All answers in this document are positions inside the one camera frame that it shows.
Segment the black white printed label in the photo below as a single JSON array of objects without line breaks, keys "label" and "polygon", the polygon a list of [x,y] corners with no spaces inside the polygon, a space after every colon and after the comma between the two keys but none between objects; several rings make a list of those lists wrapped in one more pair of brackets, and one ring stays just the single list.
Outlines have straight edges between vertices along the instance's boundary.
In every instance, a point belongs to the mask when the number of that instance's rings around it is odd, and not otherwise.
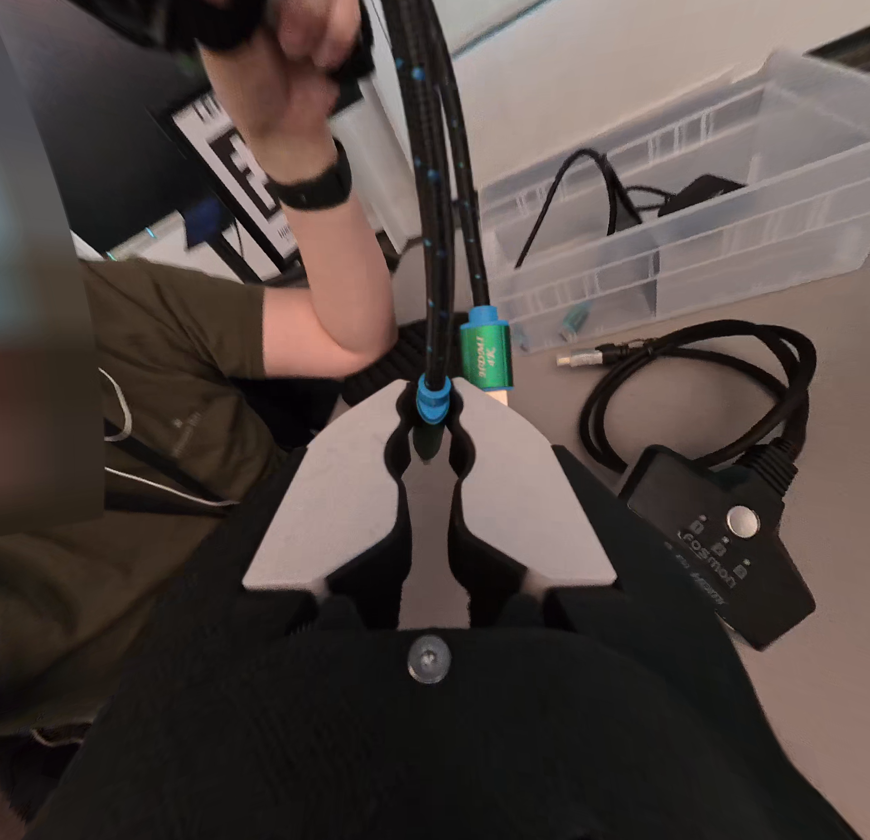
[{"label": "black white printed label", "polygon": [[155,119],[211,182],[212,190],[238,219],[279,273],[299,266],[299,252],[269,177],[256,162],[214,91],[187,95]]}]

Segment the person in olive shirt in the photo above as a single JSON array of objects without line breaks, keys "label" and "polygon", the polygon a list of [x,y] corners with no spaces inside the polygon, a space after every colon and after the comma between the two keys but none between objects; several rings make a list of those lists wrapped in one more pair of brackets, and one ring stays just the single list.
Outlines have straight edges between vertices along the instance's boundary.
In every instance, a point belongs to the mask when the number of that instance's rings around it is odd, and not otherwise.
[{"label": "person in olive shirt", "polygon": [[[103,414],[220,500],[284,460],[231,378],[263,379],[263,288],[143,260],[82,261]],[[106,511],[1,539],[2,736],[89,722],[164,587],[218,525]]]}]

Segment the black monitor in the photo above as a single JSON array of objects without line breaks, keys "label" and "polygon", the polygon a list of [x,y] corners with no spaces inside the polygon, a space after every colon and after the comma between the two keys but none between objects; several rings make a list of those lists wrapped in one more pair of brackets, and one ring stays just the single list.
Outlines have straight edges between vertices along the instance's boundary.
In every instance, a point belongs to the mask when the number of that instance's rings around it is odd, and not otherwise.
[{"label": "black monitor", "polygon": [[1,0],[2,38],[73,233],[99,253],[182,217],[186,247],[232,228],[205,167],[164,128],[206,90],[169,0]]}]

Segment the black hdmi switch with cable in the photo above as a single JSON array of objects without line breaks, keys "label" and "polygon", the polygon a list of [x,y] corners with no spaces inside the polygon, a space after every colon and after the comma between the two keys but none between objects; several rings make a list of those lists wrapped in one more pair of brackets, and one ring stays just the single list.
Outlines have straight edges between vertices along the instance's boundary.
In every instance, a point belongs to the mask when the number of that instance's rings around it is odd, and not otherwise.
[{"label": "black hdmi switch with cable", "polygon": [[[736,441],[687,458],[651,445],[629,468],[605,430],[621,386],[660,360],[739,373],[772,407]],[[809,389],[817,350],[780,325],[719,320],[655,338],[574,348],[558,367],[605,367],[580,411],[585,452],[624,477],[619,498],[663,538],[721,620],[753,649],[766,650],[811,616],[816,603],[779,536],[785,496],[807,440]]]}]

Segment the person's left forearm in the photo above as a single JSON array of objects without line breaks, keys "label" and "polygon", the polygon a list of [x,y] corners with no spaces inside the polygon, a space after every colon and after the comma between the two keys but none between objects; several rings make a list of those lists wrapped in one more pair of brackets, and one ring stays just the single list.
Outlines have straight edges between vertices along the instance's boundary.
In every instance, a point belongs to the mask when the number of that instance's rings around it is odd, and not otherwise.
[{"label": "person's left forearm", "polygon": [[376,233],[354,191],[334,208],[282,210],[308,287],[264,291],[265,376],[355,375],[397,341],[392,281]]}]

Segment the black wrist band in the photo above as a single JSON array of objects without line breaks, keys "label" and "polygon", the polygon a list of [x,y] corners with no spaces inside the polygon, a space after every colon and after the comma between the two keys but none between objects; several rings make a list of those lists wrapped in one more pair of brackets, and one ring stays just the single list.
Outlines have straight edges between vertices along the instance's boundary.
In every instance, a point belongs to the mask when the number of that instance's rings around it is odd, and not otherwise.
[{"label": "black wrist band", "polygon": [[319,212],[346,203],[353,190],[353,172],[341,141],[333,138],[336,160],[316,177],[293,183],[268,178],[266,190],[277,203],[299,212]]}]

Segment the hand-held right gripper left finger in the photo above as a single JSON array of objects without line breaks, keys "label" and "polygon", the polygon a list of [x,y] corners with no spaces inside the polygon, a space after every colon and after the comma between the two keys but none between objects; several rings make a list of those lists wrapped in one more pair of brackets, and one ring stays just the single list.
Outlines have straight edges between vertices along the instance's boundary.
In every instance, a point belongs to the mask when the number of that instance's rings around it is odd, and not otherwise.
[{"label": "hand-held right gripper left finger", "polygon": [[397,626],[412,536],[404,474],[416,390],[394,381],[305,449],[245,572],[250,592],[350,599],[367,626]]}]

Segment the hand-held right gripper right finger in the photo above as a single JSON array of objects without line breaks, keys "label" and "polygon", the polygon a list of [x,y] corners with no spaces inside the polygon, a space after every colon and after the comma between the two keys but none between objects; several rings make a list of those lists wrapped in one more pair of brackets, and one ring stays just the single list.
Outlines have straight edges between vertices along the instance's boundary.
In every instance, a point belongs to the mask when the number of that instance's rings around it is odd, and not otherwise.
[{"label": "hand-held right gripper right finger", "polygon": [[495,623],[517,595],[611,588],[617,573],[553,446],[529,421],[464,378],[451,390],[456,476],[449,565],[470,623]]}]

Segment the person's left hand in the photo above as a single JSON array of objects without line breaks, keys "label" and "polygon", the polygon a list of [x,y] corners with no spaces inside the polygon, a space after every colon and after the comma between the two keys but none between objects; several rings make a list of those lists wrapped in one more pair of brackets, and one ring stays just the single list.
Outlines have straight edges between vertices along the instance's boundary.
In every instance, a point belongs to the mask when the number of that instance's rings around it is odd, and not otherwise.
[{"label": "person's left hand", "polygon": [[307,182],[337,160],[330,74],[361,35],[359,0],[283,0],[273,26],[229,51],[201,46],[212,88],[272,181]]}]

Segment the braided hdmi cable green plugs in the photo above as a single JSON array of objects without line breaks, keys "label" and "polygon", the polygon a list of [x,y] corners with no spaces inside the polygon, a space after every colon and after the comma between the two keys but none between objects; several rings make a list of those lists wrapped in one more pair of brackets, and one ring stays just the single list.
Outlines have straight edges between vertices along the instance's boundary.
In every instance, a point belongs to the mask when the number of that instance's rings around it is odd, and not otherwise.
[{"label": "braided hdmi cable green plugs", "polygon": [[459,85],[433,0],[380,0],[411,148],[425,268],[426,344],[411,438],[427,462],[451,410],[449,359],[487,394],[513,386],[510,333],[491,304]]}]

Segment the clear plastic bin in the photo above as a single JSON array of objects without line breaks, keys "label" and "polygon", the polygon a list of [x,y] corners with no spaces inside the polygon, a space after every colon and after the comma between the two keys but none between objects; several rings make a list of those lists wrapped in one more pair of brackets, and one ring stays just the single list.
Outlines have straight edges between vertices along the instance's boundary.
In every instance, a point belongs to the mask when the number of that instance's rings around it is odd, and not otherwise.
[{"label": "clear plastic bin", "polygon": [[773,53],[582,140],[638,210],[608,234],[593,160],[572,149],[479,193],[491,301],[526,352],[604,339],[858,269],[869,243],[868,73]]}]

